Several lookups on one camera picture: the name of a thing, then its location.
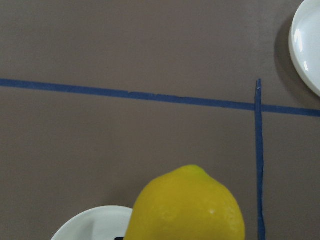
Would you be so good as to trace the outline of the white bowl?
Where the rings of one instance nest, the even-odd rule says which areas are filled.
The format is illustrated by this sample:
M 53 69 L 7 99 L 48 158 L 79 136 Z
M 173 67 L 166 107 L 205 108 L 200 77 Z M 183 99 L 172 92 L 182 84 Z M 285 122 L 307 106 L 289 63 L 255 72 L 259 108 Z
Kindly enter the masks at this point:
M 68 220 L 52 237 L 53 240 L 122 240 L 132 209 L 107 205 L 86 210 Z

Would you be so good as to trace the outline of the white round plate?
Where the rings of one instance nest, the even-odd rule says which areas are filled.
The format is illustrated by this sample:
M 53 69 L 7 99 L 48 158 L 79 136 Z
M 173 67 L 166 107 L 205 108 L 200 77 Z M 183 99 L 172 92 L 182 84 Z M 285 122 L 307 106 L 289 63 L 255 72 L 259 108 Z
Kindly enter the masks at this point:
M 320 1 L 304 0 L 296 10 L 288 37 L 295 70 L 307 87 L 320 95 Z

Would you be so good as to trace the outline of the yellow lemon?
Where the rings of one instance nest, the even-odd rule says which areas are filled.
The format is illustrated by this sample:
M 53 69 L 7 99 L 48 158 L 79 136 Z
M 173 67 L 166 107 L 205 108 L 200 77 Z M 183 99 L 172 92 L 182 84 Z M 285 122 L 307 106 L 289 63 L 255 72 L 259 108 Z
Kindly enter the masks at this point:
M 126 240 L 244 240 L 239 204 L 197 165 L 152 180 L 133 206 Z

